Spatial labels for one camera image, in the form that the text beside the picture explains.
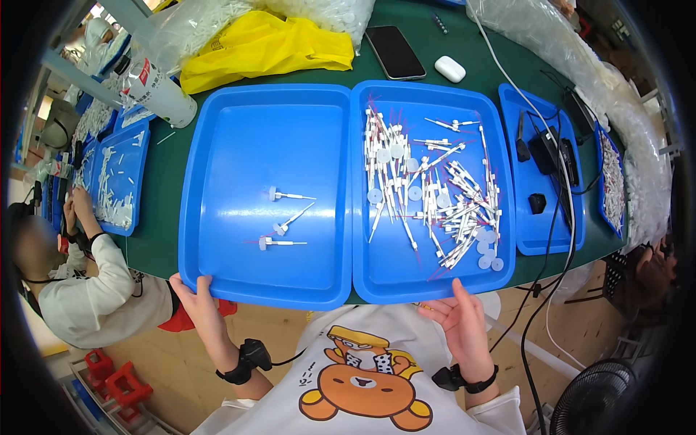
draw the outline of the black power adapter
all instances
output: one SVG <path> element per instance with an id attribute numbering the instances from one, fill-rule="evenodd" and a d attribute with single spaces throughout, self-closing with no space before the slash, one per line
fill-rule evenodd
<path id="1" fill-rule="evenodd" d="M 558 166 L 556 166 L 558 151 L 555 145 L 553 145 L 551 134 L 556 139 L 556 142 L 560 142 L 556 127 L 551 125 L 549 130 L 540 132 L 527 144 L 529 151 L 532 153 L 532 157 L 534 157 L 534 162 L 537 164 L 537 168 L 539 168 L 539 172 L 544 175 L 558 173 Z"/>
<path id="2" fill-rule="evenodd" d="M 578 126 L 581 136 L 594 134 L 594 118 L 587 110 L 585 102 L 574 90 L 568 89 L 563 94 L 563 105 Z"/>

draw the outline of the white sweatshirt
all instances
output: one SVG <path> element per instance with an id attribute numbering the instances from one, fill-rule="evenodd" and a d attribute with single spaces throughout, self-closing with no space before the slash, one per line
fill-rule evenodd
<path id="1" fill-rule="evenodd" d="M 435 385 L 452 354 L 411 304 L 316 313 L 305 347 L 260 401 L 226 400 L 191 435 L 525 434 L 518 387 L 464 412 Z"/>
<path id="2" fill-rule="evenodd" d="M 41 290 L 38 303 L 56 337 L 81 349 L 109 346 L 163 324 L 172 316 L 165 280 L 128 269 L 108 235 L 92 243 L 99 275 L 85 277 L 86 258 L 76 244 L 68 261 L 49 273 L 64 278 Z"/>

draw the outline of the person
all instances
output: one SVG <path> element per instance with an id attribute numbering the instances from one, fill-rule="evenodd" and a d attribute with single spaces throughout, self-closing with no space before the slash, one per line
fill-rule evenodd
<path id="1" fill-rule="evenodd" d="M 239 375 L 240 350 L 215 313 L 211 278 L 199 277 L 195 294 L 179 274 L 170 282 L 218 375 Z M 459 279 L 452 290 L 454 297 L 417 308 L 362 305 L 315 313 L 297 345 L 304 351 L 278 385 L 258 369 L 248 380 L 231 378 L 240 383 L 232 384 L 238 399 L 225 400 L 191 435 L 525 434 L 519 388 L 501 395 L 494 381 L 481 302 Z M 452 357 L 466 382 L 485 382 L 483 391 L 466 393 L 466 412 L 454 393 L 431 380 Z"/>
<path id="2" fill-rule="evenodd" d="M 77 27 L 70 38 L 70 43 L 75 44 L 83 38 L 86 48 L 96 48 L 100 44 L 111 41 L 117 34 L 118 31 L 108 21 L 95 17 Z"/>
<path id="3" fill-rule="evenodd" d="M 33 206 L 8 207 L 12 259 L 21 278 L 20 292 L 64 342 L 82 349 L 112 345 L 167 322 L 179 308 L 168 282 L 128 268 L 121 250 L 102 232 L 92 200 L 82 187 L 63 207 L 65 228 L 73 242 L 79 219 L 91 243 L 99 274 L 86 277 L 86 257 L 77 243 L 68 245 L 68 261 L 56 262 L 56 233 L 33 214 Z"/>

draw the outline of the plastic bag of white parts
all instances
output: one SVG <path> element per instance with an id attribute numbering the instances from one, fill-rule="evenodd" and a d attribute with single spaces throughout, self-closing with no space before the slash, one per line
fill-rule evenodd
<path id="1" fill-rule="evenodd" d="M 672 171 L 665 131 L 654 125 L 623 76 L 608 69 L 568 21 L 546 0 L 468 0 L 466 13 L 481 24 L 527 47 L 578 89 L 607 128 L 607 115 L 626 147 L 629 252 L 667 231 Z"/>
<path id="2" fill-rule="evenodd" d="M 348 33 L 355 55 L 360 56 L 367 22 L 372 16 L 375 0 L 257 0 L 274 12 L 286 17 L 306 18 L 320 29 L 336 33 Z"/>
<path id="3" fill-rule="evenodd" d="M 147 57 L 170 76 L 198 53 L 228 23 L 254 9 L 252 0 L 187 0 L 150 18 L 133 37 Z"/>
<path id="4" fill-rule="evenodd" d="M 133 33 L 148 58 L 167 71 L 181 71 L 223 27 L 266 7 L 286 17 L 306 18 L 320 29 L 348 33 L 356 55 L 375 0 L 186 0 L 148 18 Z"/>

